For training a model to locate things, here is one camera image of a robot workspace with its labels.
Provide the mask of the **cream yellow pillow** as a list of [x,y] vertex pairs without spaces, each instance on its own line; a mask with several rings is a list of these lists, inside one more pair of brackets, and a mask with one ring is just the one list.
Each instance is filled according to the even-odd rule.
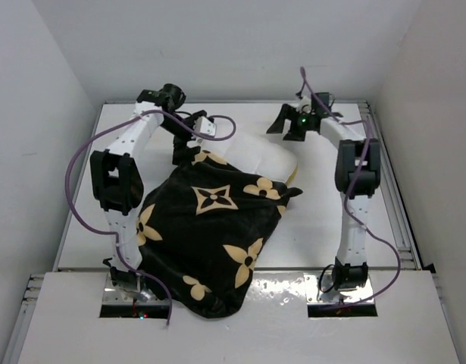
[[245,173],[257,174],[276,182],[290,184],[298,170],[296,156],[262,136],[237,131],[224,141],[199,141],[202,151],[211,152]]

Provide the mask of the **black floral pillowcase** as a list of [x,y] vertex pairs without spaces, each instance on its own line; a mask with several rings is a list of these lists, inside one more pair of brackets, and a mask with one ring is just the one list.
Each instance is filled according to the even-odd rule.
[[143,200],[136,220],[139,269],[160,299],[171,297],[206,319],[231,316],[289,201],[300,194],[189,148]]

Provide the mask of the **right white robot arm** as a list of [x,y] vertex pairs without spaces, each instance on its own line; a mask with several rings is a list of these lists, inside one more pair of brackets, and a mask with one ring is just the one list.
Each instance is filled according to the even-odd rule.
[[323,278],[318,278],[319,290],[328,293],[363,287],[368,278],[367,213],[381,178],[380,142],[365,120],[344,121],[343,114],[332,111],[329,93],[307,96],[299,91],[296,98],[296,106],[281,106],[267,133],[283,133],[284,124],[289,121],[284,140],[303,142],[306,133],[314,131],[337,151],[334,183],[342,200],[341,237],[332,264],[332,284],[326,287]]

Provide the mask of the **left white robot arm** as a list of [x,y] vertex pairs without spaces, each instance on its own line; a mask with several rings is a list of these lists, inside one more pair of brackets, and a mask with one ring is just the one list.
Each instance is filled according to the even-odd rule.
[[194,139],[189,131],[207,113],[180,117],[177,110],[185,101],[184,91],[172,83],[158,91],[144,89],[136,100],[133,123],[107,148],[95,150],[89,157],[93,196],[104,210],[110,230],[118,234],[112,239],[113,256],[103,262],[110,267],[113,283],[123,289],[137,291],[143,282],[135,273],[142,262],[136,234],[145,228],[143,222],[136,222],[145,195],[136,160],[159,127],[174,136],[174,165],[188,154],[187,143]]

